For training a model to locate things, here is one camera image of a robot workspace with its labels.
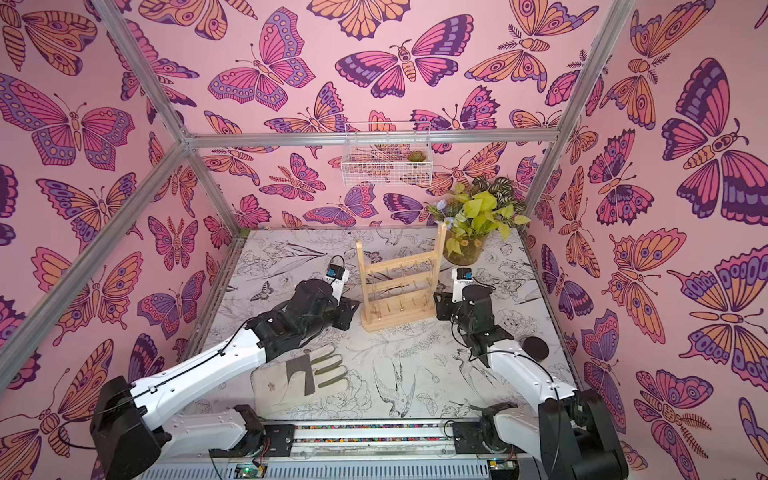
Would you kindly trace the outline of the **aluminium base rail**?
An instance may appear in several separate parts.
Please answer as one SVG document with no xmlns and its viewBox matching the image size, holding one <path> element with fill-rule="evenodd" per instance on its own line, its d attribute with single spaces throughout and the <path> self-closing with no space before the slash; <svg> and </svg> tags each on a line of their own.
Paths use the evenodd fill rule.
<svg viewBox="0 0 768 480">
<path fill-rule="evenodd" d="M 263 452 L 162 460 L 145 479 L 544 479 L 543 464 L 492 446 L 477 419 L 270 424 Z"/>
</svg>

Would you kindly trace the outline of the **small black round object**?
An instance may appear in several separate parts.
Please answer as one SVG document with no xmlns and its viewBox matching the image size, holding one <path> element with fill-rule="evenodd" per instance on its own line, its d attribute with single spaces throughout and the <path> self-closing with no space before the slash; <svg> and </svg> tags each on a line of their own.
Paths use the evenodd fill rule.
<svg viewBox="0 0 768 480">
<path fill-rule="evenodd" d="M 543 362 L 550 354 L 549 345 L 538 336 L 525 337 L 522 341 L 522 348 L 527 356 L 537 362 Z"/>
</svg>

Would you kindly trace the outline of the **white green work glove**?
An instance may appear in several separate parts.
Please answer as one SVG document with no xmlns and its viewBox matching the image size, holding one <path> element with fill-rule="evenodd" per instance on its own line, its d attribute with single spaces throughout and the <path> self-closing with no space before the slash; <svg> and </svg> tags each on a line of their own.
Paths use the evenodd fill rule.
<svg viewBox="0 0 768 480">
<path fill-rule="evenodd" d="M 255 411 L 262 417 L 311 404 L 345 391 L 349 372 L 333 344 L 251 373 Z"/>
</svg>

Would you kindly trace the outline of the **wooden jewelry display stand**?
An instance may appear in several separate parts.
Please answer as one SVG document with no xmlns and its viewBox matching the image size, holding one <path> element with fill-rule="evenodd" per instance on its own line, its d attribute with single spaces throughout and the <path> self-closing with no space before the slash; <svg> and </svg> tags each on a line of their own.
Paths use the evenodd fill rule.
<svg viewBox="0 0 768 480">
<path fill-rule="evenodd" d="M 366 261 L 363 243 L 356 242 L 362 292 L 361 324 L 376 332 L 432 318 L 447 227 L 439 223 L 429 251 L 378 263 Z"/>
</svg>

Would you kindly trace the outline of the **small succulent in basket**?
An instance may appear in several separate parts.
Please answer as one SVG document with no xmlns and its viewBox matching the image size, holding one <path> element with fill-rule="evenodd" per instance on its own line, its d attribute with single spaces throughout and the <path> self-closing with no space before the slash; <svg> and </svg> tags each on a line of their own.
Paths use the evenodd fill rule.
<svg viewBox="0 0 768 480">
<path fill-rule="evenodd" d="M 427 154 L 421 150 L 410 151 L 407 160 L 411 163 L 423 163 L 427 160 Z"/>
</svg>

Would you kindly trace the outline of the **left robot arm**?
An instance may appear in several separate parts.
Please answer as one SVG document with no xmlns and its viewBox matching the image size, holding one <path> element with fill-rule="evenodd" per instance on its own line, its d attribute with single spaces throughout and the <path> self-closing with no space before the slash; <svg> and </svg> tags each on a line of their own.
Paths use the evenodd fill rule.
<svg viewBox="0 0 768 480">
<path fill-rule="evenodd" d="M 176 456 L 261 452 L 267 434 L 251 406 L 192 416 L 181 412 L 220 384 L 306 346 L 328 327 L 348 330 L 360 303 L 341 290 L 321 279 L 301 281 L 289 300 L 245 320 L 212 348 L 150 376 L 107 381 L 89 427 L 105 478 L 134 479 Z"/>
</svg>

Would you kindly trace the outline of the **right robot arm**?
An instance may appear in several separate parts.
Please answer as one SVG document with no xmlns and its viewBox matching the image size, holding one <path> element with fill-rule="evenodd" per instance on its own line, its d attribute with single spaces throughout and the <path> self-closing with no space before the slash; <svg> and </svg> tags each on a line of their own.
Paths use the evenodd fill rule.
<svg viewBox="0 0 768 480">
<path fill-rule="evenodd" d="M 470 353 L 503 377 L 537 412 L 532 424 L 498 404 L 483 414 L 486 440 L 530 455 L 548 479 L 626 479 L 629 467 L 602 397 L 557 379 L 495 323 L 491 289 L 459 282 L 433 294 L 436 318 L 458 332 Z"/>
</svg>

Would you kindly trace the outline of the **potted green plant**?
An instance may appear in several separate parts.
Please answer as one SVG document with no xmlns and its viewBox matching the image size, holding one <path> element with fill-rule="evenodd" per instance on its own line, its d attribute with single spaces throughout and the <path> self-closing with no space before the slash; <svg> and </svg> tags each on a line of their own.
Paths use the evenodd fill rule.
<svg viewBox="0 0 768 480">
<path fill-rule="evenodd" d="M 445 259 L 457 266 L 477 262 L 487 237 L 497 232 L 506 241 L 513 229 L 521 230 L 531 219 L 526 204 L 516 197 L 513 181 L 476 178 L 469 187 L 458 185 L 450 195 L 428 206 L 434 220 L 446 228 Z"/>
</svg>

